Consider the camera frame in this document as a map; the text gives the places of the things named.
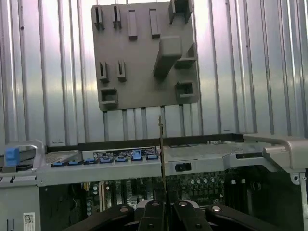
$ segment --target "label sticker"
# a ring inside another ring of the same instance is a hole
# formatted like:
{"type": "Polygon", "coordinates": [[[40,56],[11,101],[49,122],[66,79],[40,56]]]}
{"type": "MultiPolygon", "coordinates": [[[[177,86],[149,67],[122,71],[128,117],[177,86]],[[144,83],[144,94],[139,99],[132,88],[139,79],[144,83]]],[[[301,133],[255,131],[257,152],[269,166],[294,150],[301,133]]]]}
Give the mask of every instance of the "label sticker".
{"type": "Polygon", "coordinates": [[[34,213],[24,213],[24,231],[35,231],[34,213]]]}

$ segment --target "gray plastic panel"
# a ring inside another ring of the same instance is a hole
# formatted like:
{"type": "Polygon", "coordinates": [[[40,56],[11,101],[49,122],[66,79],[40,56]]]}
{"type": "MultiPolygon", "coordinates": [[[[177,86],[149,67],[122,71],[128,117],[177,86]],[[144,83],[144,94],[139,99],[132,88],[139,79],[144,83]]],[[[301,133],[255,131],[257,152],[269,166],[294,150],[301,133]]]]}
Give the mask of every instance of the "gray plastic panel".
{"type": "Polygon", "coordinates": [[[172,63],[167,76],[154,77],[161,39],[180,37],[182,56],[178,59],[189,58],[188,50],[193,45],[191,18],[185,23],[185,14],[177,13],[170,24],[168,7],[168,2],[93,6],[96,77],[102,111],[198,101],[198,77],[193,61],[179,69],[172,63]],[[97,22],[102,22],[103,27],[97,27],[97,22]],[[187,96],[177,97],[176,84],[187,82],[192,83],[192,89],[187,96]],[[103,102],[104,89],[116,89],[114,103],[103,102]]]}
{"type": "Polygon", "coordinates": [[[264,166],[270,172],[278,169],[264,157],[237,158],[237,154],[258,152],[258,146],[243,143],[217,145],[164,146],[166,176],[224,171],[231,167],[264,166]],[[189,164],[191,170],[177,171],[177,165],[189,164]]]}

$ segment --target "metal handle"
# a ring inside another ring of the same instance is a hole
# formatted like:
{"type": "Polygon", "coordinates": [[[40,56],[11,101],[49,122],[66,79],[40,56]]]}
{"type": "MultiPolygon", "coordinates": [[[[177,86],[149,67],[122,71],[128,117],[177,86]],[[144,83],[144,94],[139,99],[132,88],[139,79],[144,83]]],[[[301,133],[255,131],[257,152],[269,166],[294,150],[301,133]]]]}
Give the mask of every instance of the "metal handle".
{"type": "Polygon", "coordinates": [[[18,141],[11,142],[5,145],[5,148],[20,148],[20,147],[33,147],[35,148],[35,157],[33,160],[33,168],[38,168],[46,164],[45,146],[42,141],[18,141]]]}
{"type": "MultiPolygon", "coordinates": [[[[283,160],[284,166],[289,166],[292,170],[297,172],[302,172],[303,169],[308,168],[308,140],[298,137],[291,137],[291,136],[277,136],[277,135],[267,135],[267,134],[245,134],[243,135],[243,139],[247,141],[258,141],[258,142],[265,142],[265,143],[272,143],[282,145],[286,148],[286,151],[289,152],[289,160],[286,158],[283,160]]],[[[277,148],[267,148],[264,149],[265,152],[275,152],[275,153],[284,153],[285,152],[277,152],[277,148]]]]}

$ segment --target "blue latch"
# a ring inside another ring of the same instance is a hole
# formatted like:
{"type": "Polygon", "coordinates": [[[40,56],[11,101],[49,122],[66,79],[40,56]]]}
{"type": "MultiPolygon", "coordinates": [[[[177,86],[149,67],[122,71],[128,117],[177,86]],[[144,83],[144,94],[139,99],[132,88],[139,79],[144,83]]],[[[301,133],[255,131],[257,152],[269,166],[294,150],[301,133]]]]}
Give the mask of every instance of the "blue latch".
{"type": "Polygon", "coordinates": [[[157,155],[148,155],[146,157],[147,160],[157,160],[158,159],[158,156],[157,155]]]}
{"type": "Polygon", "coordinates": [[[131,161],[142,160],[141,150],[133,150],[131,152],[131,161]]]}
{"type": "Polygon", "coordinates": [[[19,148],[7,148],[4,154],[5,166],[16,166],[20,163],[19,148]]]}
{"type": "Polygon", "coordinates": [[[116,162],[126,162],[127,158],[126,157],[117,157],[115,160],[116,160],[116,162]]]}
{"type": "Polygon", "coordinates": [[[57,161],[57,162],[53,162],[51,164],[51,167],[61,167],[61,166],[65,166],[67,164],[67,162],[62,162],[62,161],[57,161]]]}
{"type": "Polygon", "coordinates": [[[81,165],[82,163],[83,163],[83,160],[81,161],[74,160],[74,161],[69,161],[68,165],[81,165]]]}

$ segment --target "screw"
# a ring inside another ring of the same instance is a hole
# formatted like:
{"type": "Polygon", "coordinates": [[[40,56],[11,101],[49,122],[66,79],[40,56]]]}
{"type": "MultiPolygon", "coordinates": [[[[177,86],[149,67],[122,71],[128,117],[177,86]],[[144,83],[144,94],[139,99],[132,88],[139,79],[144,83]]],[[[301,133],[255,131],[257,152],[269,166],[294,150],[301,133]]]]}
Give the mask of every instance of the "screw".
{"type": "Polygon", "coordinates": [[[179,205],[182,206],[182,207],[184,207],[184,206],[187,205],[187,203],[186,203],[185,201],[180,201],[180,202],[179,202],[179,205]]]}
{"type": "Polygon", "coordinates": [[[126,207],[120,208],[120,212],[122,212],[122,213],[125,213],[125,212],[127,212],[127,211],[128,211],[128,208],[126,208],[126,207]]]}
{"type": "Polygon", "coordinates": [[[221,208],[218,207],[218,206],[213,206],[213,207],[212,207],[212,210],[215,211],[215,212],[220,212],[220,211],[221,211],[221,208]]]}

